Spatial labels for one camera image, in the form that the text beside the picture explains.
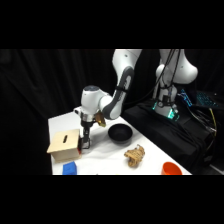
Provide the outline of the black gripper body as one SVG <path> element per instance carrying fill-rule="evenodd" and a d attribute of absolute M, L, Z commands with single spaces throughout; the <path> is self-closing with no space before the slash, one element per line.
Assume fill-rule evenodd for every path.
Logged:
<path fill-rule="evenodd" d="M 84 114 L 81 118 L 81 126 L 84 129 L 90 129 L 93 126 L 94 123 L 95 123 L 95 116 L 94 115 Z"/>

